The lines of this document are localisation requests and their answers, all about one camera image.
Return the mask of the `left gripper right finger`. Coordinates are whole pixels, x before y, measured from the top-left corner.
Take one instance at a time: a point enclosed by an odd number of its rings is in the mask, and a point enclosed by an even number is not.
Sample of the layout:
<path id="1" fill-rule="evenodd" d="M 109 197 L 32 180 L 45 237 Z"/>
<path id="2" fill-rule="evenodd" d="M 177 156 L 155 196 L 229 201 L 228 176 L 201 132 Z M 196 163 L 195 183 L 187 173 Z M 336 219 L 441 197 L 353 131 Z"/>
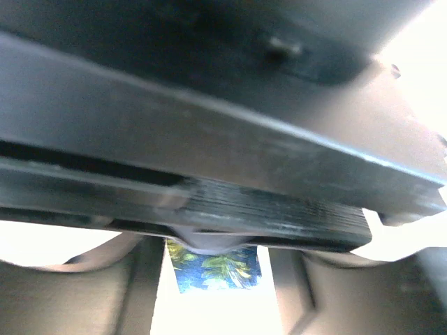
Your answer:
<path id="1" fill-rule="evenodd" d="M 446 249 L 397 262 L 337 267 L 270 249 L 283 334 L 445 334 Z"/>

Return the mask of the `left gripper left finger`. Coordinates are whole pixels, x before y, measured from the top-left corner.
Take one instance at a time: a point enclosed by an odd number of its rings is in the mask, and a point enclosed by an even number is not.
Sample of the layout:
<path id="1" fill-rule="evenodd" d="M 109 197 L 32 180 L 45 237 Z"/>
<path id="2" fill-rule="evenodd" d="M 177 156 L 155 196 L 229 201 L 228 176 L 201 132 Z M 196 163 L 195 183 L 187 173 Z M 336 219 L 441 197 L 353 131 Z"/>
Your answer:
<path id="1" fill-rule="evenodd" d="M 74 264 L 1 263 L 2 334 L 149 334 L 164 240 L 121 234 Z"/>

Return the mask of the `blue yellow floral tie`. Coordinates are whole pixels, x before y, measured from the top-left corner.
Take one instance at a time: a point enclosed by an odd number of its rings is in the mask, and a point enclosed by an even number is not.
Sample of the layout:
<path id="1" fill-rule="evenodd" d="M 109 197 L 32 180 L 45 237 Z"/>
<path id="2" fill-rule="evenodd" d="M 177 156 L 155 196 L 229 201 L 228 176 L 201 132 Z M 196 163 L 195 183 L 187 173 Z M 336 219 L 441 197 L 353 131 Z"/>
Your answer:
<path id="1" fill-rule="evenodd" d="M 255 246 L 220 255 L 197 254 L 170 239 L 166 246 L 182 294 L 197 290 L 249 290 L 262 277 Z"/>

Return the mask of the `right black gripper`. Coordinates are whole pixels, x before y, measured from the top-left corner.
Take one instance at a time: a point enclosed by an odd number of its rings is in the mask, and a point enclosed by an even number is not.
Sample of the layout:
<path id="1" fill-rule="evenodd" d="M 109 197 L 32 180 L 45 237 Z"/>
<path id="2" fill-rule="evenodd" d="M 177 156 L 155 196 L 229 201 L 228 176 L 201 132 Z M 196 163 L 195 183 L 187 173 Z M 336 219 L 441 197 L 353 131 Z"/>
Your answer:
<path id="1" fill-rule="evenodd" d="M 379 48 L 427 1 L 2 1 L 1 217 L 346 252 L 446 209 Z"/>

